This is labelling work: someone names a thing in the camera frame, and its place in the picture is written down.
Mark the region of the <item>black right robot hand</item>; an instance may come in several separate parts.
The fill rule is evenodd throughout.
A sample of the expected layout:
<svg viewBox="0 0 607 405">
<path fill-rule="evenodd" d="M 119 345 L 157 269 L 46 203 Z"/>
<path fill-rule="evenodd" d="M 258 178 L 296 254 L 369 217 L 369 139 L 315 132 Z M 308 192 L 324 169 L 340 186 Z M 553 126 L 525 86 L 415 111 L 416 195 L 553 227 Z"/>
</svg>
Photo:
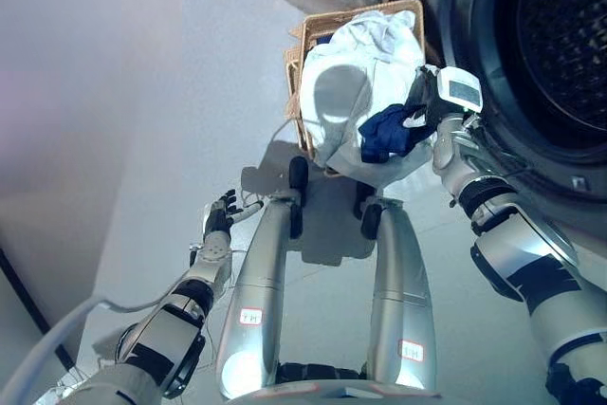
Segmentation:
<svg viewBox="0 0 607 405">
<path fill-rule="evenodd" d="M 468 71 L 426 64 L 415 72 L 414 82 L 404 103 L 403 126 L 416 144 L 437 131 L 439 123 L 452 114 L 480 114 L 483 109 L 481 85 Z"/>
</svg>

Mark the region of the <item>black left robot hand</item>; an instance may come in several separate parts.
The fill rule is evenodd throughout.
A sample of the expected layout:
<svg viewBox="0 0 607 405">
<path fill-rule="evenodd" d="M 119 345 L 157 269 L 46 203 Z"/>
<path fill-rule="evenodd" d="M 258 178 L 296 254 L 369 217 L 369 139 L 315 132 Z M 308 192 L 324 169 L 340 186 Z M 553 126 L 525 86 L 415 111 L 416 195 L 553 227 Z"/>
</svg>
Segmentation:
<svg viewBox="0 0 607 405">
<path fill-rule="evenodd" d="M 214 232 L 230 234 L 233 225 L 250 218 L 264 207 L 262 200 L 242 207 L 239 207 L 236 202 L 236 191 L 230 189 L 211 204 L 203 224 L 203 238 Z"/>
</svg>

